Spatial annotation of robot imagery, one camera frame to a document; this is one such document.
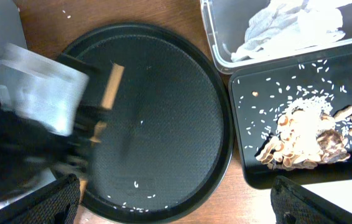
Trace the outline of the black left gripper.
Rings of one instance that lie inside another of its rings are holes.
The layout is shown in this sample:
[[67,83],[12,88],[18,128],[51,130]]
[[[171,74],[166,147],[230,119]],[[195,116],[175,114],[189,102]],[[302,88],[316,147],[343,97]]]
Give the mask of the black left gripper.
[[[106,70],[94,67],[67,54],[60,54],[57,62],[74,68],[89,76],[89,84],[99,78],[108,78]],[[94,127],[108,115],[108,110],[101,106],[89,105],[82,101],[77,108],[73,134],[67,140],[67,155],[61,158],[59,168],[87,168],[93,160],[93,153],[100,143],[92,144]]]

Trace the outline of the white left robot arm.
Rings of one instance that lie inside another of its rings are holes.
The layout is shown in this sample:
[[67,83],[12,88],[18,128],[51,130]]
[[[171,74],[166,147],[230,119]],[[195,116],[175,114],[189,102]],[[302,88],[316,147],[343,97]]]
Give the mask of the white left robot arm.
[[51,60],[14,44],[0,55],[0,209],[38,187],[42,173],[91,177],[90,145],[104,128],[104,105],[81,103],[111,70],[67,54]]

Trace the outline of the wooden chopstick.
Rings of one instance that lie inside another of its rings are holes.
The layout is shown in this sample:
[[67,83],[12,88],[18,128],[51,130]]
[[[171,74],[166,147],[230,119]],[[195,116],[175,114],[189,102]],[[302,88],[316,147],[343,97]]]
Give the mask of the wooden chopstick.
[[90,138],[90,141],[92,144],[101,142],[100,135],[106,129],[106,127],[107,127],[107,123],[103,121],[97,122],[97,124],[94,127],[93,136]]
[[113,108],[116,100],[116,95],[123,77],[124,67],[118,64],[114,64],[111,70],[108,82],[101,100],[101,107],[106,110]]

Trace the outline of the clear plastic bin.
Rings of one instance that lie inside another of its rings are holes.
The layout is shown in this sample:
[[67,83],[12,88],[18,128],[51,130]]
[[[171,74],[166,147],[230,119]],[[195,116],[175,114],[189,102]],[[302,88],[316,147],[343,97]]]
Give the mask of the clear plastic bin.
[[335,43],[297,50],[280,56],[260,59],[247,58],[232,62],[231,53],[244,43],[244,36],[246,29],[249,27],[250,18],[269,4],[270,1],[268,0],[204,0],[200,2],[206,36],[217,70],[230,75],[239,69],[262,62],[352,44],[352,4],[349,4],[341,8],[343,16],[342,30],[346,35]]

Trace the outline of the black rectangular tray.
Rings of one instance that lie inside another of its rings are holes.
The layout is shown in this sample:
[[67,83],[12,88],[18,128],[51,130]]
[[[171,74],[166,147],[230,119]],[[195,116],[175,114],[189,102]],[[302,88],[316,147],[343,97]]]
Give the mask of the black rectangular tray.
[[229,93],[243,176],[251,187],[268,189],[278,175],[300,184],[352,180],[352,137],[348,160],[314,169],[272,170],[256,159],[293,102],[321,99],[329,114],[352,106],[352,44],[240,70]]

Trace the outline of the round black tray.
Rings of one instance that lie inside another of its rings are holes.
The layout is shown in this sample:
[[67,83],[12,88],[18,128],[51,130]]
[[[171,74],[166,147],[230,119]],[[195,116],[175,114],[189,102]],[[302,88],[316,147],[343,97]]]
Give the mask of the round black tray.
[[[82,204],[121,223],[163,223],[197,209],[231,160],[233,120],[210,61],[181,36],[148,24],[88,32],[64,53],[96,67],[124,67],[104,121]],[[82,101],[100,105],[99,78]]]

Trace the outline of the crumpled white tissue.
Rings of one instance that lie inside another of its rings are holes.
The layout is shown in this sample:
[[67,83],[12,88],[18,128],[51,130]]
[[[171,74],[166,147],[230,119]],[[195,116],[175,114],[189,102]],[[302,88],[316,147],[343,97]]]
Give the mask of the crumpled white tissue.
[[346,33],[340,8],[352,0],[272,0],[249,20],[231,61],[263,58],[331,44]]

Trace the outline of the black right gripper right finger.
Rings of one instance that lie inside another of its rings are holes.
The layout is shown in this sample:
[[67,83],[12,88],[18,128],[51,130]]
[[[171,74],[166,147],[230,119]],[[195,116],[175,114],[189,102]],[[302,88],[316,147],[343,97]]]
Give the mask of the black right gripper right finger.
[[278,176],[274,180],[271,205],[277,224],[352,223],[352,213],[284,176]]

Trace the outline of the food scraps pile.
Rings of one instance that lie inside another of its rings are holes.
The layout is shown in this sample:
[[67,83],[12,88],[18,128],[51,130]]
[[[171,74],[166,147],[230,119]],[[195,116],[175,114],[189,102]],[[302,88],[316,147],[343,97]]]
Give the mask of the food scraps pile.
[[328,96],[297,98],[276,115],[276,131],[256,160],[271,170],[314,169],[347,161],[352,145],[352,106],[331,114]]

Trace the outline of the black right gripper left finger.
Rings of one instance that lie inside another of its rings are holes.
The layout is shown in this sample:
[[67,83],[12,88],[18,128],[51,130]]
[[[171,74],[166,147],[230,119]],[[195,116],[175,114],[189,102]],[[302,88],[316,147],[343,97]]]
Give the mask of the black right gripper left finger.
[[65,175],[0,209],[0,223],[72,224],[80,203],[80,180]]

